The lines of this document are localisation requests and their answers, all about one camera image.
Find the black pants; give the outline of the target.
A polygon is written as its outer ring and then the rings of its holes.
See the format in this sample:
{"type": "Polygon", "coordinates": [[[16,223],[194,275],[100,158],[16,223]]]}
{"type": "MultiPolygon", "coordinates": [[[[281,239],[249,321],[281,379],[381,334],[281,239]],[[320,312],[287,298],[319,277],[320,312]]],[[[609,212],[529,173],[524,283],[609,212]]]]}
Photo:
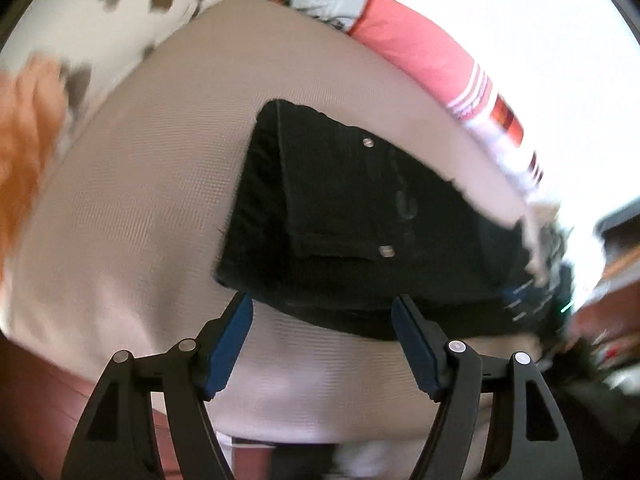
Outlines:
{"type": "Polygon", "coordinates": [[[524,226],[499,226],[450,181],[369,131],[273,100],[257,115],[221,285],[307,323],[377,340],[409,296],[452,338],[532,334],[566,321],[572,274],[529,270],[524,226]]]}

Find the beige bed sheet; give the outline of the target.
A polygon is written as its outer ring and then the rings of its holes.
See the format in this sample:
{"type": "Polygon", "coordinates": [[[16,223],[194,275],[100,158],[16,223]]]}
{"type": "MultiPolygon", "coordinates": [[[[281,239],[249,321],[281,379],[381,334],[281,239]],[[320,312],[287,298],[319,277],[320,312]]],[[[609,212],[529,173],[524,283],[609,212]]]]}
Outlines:
{"type": "MultiPolygon", "coordinates": [[[[195,335],[232,293],[212,271],[250,130],[265,102],[308,105],[392,142],[503,226],[527,206],[413,80],[328,25],[226,0],[161,44],[82,126],[47,178],[11,262],[1,327],[96,380],[195,335]]],[[[427,433],[436,408],[394,342],[326,330],[265,304],[209,404],[233,437],[334,443],[427,433]]]]}

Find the white patterned cloth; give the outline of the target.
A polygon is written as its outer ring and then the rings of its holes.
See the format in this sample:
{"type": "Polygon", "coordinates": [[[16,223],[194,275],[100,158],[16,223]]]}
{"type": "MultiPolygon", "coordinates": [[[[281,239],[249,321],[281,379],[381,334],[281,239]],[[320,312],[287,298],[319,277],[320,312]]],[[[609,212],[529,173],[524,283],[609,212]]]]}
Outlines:
{"type": "Polygon", "coordinates": [[[570,229],[560,223],[560,205],[529,203],[523,219],[523,245],[529,251],[526,271],[537,287],[555,288],[566,253],[570,229]]]}

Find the pink striped bolster pillow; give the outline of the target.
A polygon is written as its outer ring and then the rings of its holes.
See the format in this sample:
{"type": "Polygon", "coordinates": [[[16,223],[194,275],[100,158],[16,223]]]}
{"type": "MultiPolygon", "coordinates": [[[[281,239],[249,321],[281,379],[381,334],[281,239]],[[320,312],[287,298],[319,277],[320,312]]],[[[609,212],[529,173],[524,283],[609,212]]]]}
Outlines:
{"type": "Polygon", "coordinates": [[[498,87],[440,26],[396,0],[271,0],[344,32],[411,77],[525,195],[542,179],[535,149],[498,87]]]}

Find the white floral pillow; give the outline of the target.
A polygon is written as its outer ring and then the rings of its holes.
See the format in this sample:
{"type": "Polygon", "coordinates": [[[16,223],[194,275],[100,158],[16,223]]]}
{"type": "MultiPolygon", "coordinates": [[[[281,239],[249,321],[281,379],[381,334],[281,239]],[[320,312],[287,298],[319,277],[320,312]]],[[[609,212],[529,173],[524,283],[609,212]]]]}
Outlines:
{"type": "Polygon", "coordinates": [[[47,166],[162,42],[224,0],[32,0],[1,49],[1,259],[47,166]]]}

